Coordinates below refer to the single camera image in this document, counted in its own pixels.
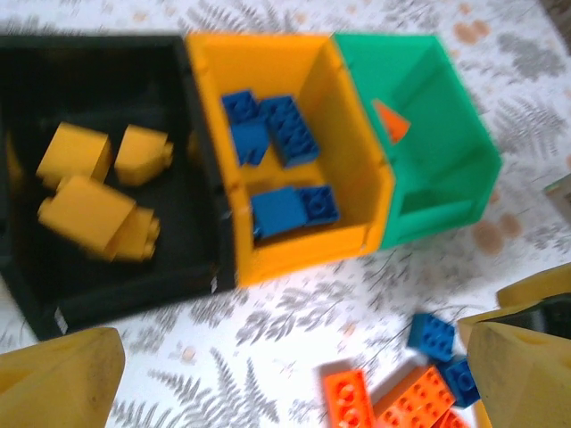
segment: orange storage bin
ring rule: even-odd
[[[239,285],[375,251],[393,173],[329,36],[196,34],[186,47],[230,200]],[[319,145],[318,159],[283,169],[270,145],[260,166],[240,167],[221,97],[245,89],[258,99],[293,96]],[[324,184],[334,189],[338,222],[254,242],[253,195]]]

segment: black storage bin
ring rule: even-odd
[[[187,156],[191,105],[202,115],[196,96],[180,37],[0,37],[0,271],[38,339],[236,287],[216,155],[197,139],[200,161]],[[122,187],[113,168],[105,181],[155,209],[161,235],[150,261],[89,258],[37,222],[52,193],[35,172],[62,121],[109,134],[115,155],[129,124],[169,134],[170,169],[138,188]],[[17,184],[9,162],[23,171]]]

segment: tablecloth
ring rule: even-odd
[[[0,32],[10,33],[436,33],[501,149],[501,177],[474,226],[110,323],[127,354],[111,428],[327,426],[320,366],[348,361],[380,391],[416,361],[405,346],[415,311],[448,321],[486,311],[501,287],[571,261],[571,231],[542,194],[571,169],[571,61],[535,0],[2,4]],[[3,291],[5,352],[34,339]]]

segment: orange triangle piece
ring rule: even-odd
[[[379,120],[385,125],[391,142],[393,144],[399,143],[409,132],[410,122],[378,100],[373,100],[373,107],[377,111]]]

